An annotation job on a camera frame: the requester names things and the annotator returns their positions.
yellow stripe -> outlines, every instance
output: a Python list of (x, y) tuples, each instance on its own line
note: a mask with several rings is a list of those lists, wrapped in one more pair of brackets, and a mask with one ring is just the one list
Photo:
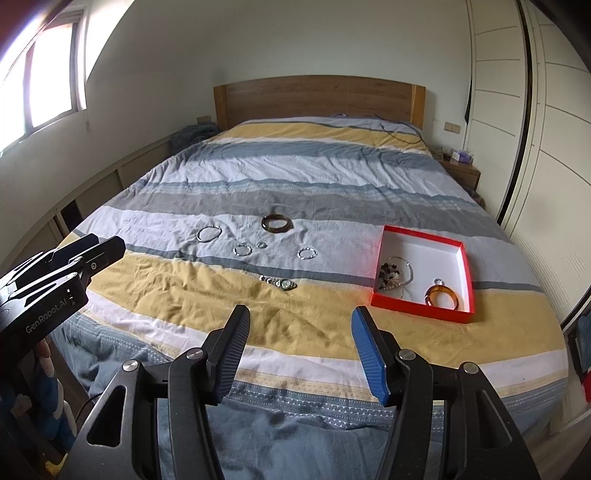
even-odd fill
[(282, 124), (282, 123), (261, 123), (238, 125), (226, 132), (209, 140), (215, 142), (227, 138), (285, 138), (287, 140), (295, 138), (305, 138), (307, 140), (331, 139), (353, 144), (368, 145), (370, 147), (394, 147), (401, 150), (409, 148), (421, 150), (428, 153), (428, 148), (421, 139), (413, 134), (403, 134), (400, 132), (377, 132), (374, 130), (365, 130), (351, 127), (328, 127), (326, 125), (316, 124)]
[[(249, 345), (293, 355), (358, 359), (350, 317), (368, 304), (370, 289), (300, 284), (284, 292), (253, 275), (198, 262), (126, 252), (89, 287), (135, 313), (202, 332), (222, 327), (236, 304), (251, 310)], [(426, 360), (457, 367), (520, 358), (564, 348), (543, 294), (475, 292), (476, 314), (461, 325), (370, 307), (379, 328)]]

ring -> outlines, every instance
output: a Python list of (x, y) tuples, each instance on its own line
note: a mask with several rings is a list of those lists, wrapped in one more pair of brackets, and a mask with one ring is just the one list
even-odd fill
[[(248, 248), (248, 253), (246, 254), (239, 254), (238, 253), (238, 248)], [(248, 244), (238, 244), (237, 246), (234, 247), (234, 255), (237, 255), (239, 257), (245, 257), (247, 255), (250, 255), (252, 253), (252, 248), (250, 245)]]
[[(302, 255), (303, 252), (312, 252), (312, 256), (311, 257), (304, 257)], [(314, 250), (312, 247), (304, 247), (302, 249), (300, 249), (300, 251), (297, 253), (297, 256), (301, 259), (301, 260), (310, 260), (312, 258), (314, 258), (316, 255), (318, 255), (318, 252), (316, 250)]]

sunlight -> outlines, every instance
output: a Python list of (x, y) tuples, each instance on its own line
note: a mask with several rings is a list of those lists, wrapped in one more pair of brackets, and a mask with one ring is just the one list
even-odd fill
[(49, 28), (35, 42), (30, 93), (33, 127), (72, 109), (71, 43), (72, 24)]
[(22, 55), (0, 87), (0, 151), (25, 134), (22, 108), (22, 77), (25, 56)]

red box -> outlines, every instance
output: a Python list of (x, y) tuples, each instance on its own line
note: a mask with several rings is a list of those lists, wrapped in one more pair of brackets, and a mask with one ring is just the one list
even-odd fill
[[(380, 266), (390, 256), (407, 260), (413, 270), (412, 282), (404, 287), (408, 299), (404, 299), (404, 296), (396, 299), (389, 296), (387, 291), (378, 291)], [(425, 293), (434, 284), (435, 278), (444, 280), (445, 285), (456, 293), (460, 303), (457, 310), (425, 304)], [(385, 225), (371, 305), (422, 317), (469, 323), (475, 311), (474, 291), (464, 244), (443, 236)]]

white stripe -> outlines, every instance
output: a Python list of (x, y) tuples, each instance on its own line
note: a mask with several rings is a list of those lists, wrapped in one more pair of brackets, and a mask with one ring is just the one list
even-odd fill
[(451, 196), (469, 200), (469, 195), (443, 170), (413, 170), (388, 162), (358, 158), (262, 155), (225, 158), (221, 161), (179, 162), (171, 157), (144, 177), (153, 183), (284, 180), (344, 186), (372, 185), (428, 196)]
[[(101, 319), (123, 330), (177, 348), (179, 353), (201, 346), (207, 336), (199, 330), (130, 312), (91, 290), (87, 293), (87, 308)], [(500, 389), (568, 370), (568, 358), (563, 349), (491, 362), (480, 367), (493, 387)], [(247, 345), (239, 369), (369, 389), (361, 362), (356, 360), (289, 355)]]
[(64, 411), (64, 387), (61, 382), (57, 381), (57, 409), (53, 412), (53, 418), (58, 420), (61, 417), (61, 412)]
[(74, 414), (72, 413), (72, 408), (70, 404), (64, 400), (64, 412), (66, 414), (66, 419), (68, 421), (68, 425), (70, 426), (70, 430), (74, 437), (78, 435), (78, 427), (76, 426), (76, 419), (74, 418)]
[[(81, 225), (83, 232), (103, 238), (119, 235), (127, 244), (159, 251), (182, 250), (190, 255), (245, 260), (261, 267), (315, 271), (372, 278), (382, 227), (341, 220), (293, 220), (294, 228), (281, 235), (265, 232), (261, 219), (248, 215), (178, 215), (119, 210), (102, 206)], [(220, 237), (207, 244), (196, 241), (197, 231), (207, 225), (222, 228)], [(427, 233), (440, 234), (431, 230)], [(508, 242), (485, 237), (446, 236), (464, 243), (470, 255), (474, 281), (500, 281), (537, 285), (525, 257)], [(264, 241), (268, 247), (256, 248)], [(252, 254), (239, 258), (233, 253), (238, 243), (247, 243)], [(300, 260), (297, 252), (313, 247), (318, 256)]]

